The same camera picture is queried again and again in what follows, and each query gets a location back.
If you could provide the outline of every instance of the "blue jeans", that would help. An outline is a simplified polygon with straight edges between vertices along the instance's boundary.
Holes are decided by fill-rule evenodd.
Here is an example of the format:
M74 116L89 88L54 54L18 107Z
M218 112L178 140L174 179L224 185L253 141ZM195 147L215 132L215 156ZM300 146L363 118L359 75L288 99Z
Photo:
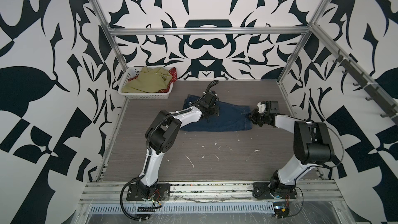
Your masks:
M189 107L189 102L199 99L198 96L188 95L184 101L183 109ZM209 119L202 118L197 122L181 127L187 132L235 132L251 129L251 121L247 118L250 114L250 107L237 106L226 102L217 101L220 107L220 116L210 116Z

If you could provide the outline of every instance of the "wall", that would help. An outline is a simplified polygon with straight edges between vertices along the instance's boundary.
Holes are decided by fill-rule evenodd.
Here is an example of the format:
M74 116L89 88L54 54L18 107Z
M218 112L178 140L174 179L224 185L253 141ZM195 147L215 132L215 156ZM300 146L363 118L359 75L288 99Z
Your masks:
M320 0L99 0L113 28L306 26ZM129 66L180 79L277 79L299 34L118 36Z
M320 26L392 97L397 96L397 0L332 0ZM312 35L283 81L298 118L324 121L336 156L325 177L336 180L357 221L398 221L398 127Z
M120 66L87 0L0 15L1 222L67 223L120 112Z

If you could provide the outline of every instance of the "red polka dot cloth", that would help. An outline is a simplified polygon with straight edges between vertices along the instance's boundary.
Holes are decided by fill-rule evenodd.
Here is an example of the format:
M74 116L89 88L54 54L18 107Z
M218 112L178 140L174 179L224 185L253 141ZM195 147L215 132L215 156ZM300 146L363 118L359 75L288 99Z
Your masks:
M177 80L177 70L176 70L176 68L175 68L175 67L172 67L172 68L169 70L169 73L170 73L170 74L172 75L172 77L173 77L172 80L169 82L169 85L167 85L167 88L166 88L166 89L159 90L158 93L167 93L167 92L169 92L169 90L170 90L170 85L171 85L172 83L176 82L176 80ZM138 75L136 75L135 77L129 79L127 82L132 81L132 80L136 79L137 77L138 77Z

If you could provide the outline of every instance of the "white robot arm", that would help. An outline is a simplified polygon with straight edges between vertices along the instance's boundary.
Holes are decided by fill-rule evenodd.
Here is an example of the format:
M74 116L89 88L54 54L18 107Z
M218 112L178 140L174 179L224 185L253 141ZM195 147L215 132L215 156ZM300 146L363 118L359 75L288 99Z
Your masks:
M294 191L296 181L311 169L328 162L334 156L328 128L323 122L303 121L279 114L277 101L258 103L249 119L253 124L270 124L294 134L293 156L272 175L268 189L274 198Z
M218 80L212 81L203 92L203 96L195 102L190 102L190 107L177 112L159 112L151 126L148 128L145 137L147 138L147 156L145 164L137 182L137 187L142 198L150 198L156 188L158 181L158 172L163 156L167 152L177 137L181 127L199 121L201 118L207 118L218 112L216 101L218 97L210 88L218 83Z

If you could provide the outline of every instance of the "white plastic basket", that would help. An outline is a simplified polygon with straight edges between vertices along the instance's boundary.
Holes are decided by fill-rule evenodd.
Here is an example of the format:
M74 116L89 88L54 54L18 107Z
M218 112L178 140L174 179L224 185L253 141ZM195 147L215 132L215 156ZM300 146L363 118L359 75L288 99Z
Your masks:
M126 86L129 79L134 78L141 72L142 67L129 67L124 73L122 80L119 85L119 94L124 95L129 99L167 99L172 91L173 83L170 84L170 90L167 93L123 93L122 88Z

